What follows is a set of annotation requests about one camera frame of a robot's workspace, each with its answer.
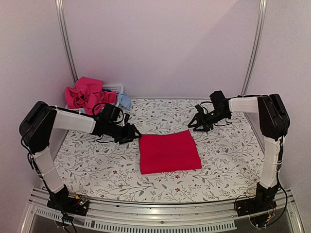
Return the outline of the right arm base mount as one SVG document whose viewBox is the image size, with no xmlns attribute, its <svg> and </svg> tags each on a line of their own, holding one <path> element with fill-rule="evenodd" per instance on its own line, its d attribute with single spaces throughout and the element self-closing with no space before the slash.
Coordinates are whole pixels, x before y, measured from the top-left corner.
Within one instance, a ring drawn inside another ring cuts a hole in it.
<svg viewBox="0 0 311 233">
<path fill-rule="evenodd" d="M 234 209 L 238 216 L 251 215 L 276 208 L 275 195 L 279 189 L 279 184 L 273 187 L 265 188 L 260 183 L 256 187 L 254 198 L 236 200 Z"/>
</svg>

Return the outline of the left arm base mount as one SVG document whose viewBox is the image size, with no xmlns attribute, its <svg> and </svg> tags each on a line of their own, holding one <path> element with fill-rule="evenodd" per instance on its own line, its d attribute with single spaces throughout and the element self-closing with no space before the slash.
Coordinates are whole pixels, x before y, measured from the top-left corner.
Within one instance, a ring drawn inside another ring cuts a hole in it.
<svg viewBox="0 0 311 233">
<path fill-rule="evenodd" d="M 89 208 L 89 198 L 81 194 L 70 196 L 67 187 L 64 187 L 54 193 L 48 187 L 47 191 L 50 195 L 47 206 L 49 208 L 59 210 L 63 213 L 70 213 L 79 216 L 86 216 Z"/>
</svg>

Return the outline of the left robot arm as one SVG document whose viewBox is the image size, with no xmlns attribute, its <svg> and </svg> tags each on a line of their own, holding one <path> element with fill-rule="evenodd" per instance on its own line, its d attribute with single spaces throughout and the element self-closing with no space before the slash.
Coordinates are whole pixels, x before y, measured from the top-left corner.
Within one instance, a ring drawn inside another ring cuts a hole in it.
<svg viewBox="0 0 311 233">
<path fill-rule="evenodd" d="M 128 122 L 129 114 L 117 106 L 101 103 L 99 113 L 91 114 L 48 105 L 38 101 L 19 126 L 21 144 L 28 151 L 29 162 L 47 190 L 54 193 L 53 202 L 62 211 L 72 207 L 72 200 L 62 190 L 66 187 L 57 173 L 50 151 L 50 137 L 54 129 L 109 136 L 118 144 L 142 137 L 135 125 Z"/>
</svg>

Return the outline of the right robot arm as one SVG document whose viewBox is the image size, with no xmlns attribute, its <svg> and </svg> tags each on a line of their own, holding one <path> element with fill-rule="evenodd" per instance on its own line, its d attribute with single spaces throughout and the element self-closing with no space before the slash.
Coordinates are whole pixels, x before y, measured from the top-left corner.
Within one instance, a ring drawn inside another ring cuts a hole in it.
<svg viewBox="0 0 311 233">
<path fill-rule="evenodd" d="M 196 105 L 197 113 L 188 124 L 195 132 L 209 132 L 221 120 L 230 119 L 232 113 L 257 114 L 259 128 L 264 137 L 264 162 L 258 192 L 280 188 L 279 170 L 282 166 L 284 141 L 290 118 L 279 94 L 248 95 L 226 98 L 221 90 L 214 91 L 208 101 L 213 111 Z"/>
</svg>

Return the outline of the red t-shirt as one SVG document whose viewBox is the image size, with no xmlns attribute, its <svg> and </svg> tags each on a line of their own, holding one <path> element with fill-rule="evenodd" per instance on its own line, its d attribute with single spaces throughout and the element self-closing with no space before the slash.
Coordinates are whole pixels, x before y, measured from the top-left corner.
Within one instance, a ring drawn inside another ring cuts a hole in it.
<svg viewBox="0 0 311 233">
<path fill-rule="evenodd" d="M 139 152 L 143 175 L 202 168 L 189 130 L 166 135 L 144 134 L 139 139 Z"/>
</svg>

